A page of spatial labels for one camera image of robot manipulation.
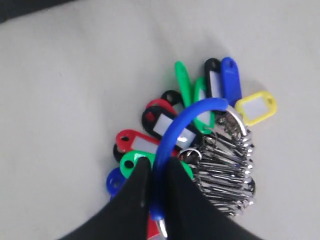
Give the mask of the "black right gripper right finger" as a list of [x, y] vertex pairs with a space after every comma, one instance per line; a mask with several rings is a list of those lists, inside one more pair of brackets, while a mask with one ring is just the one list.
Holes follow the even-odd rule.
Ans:
[[164, 220], [169, 240], [259, 240], [217, 210], [200, 192], [180, 161], [164, 172]]

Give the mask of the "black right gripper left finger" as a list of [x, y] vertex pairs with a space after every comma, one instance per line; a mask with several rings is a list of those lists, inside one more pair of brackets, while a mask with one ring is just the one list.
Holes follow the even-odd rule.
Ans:
[[86, 223], [63, 240], [146, 240], [151, 191], [151, 163], [141, 157], [123, 187]]

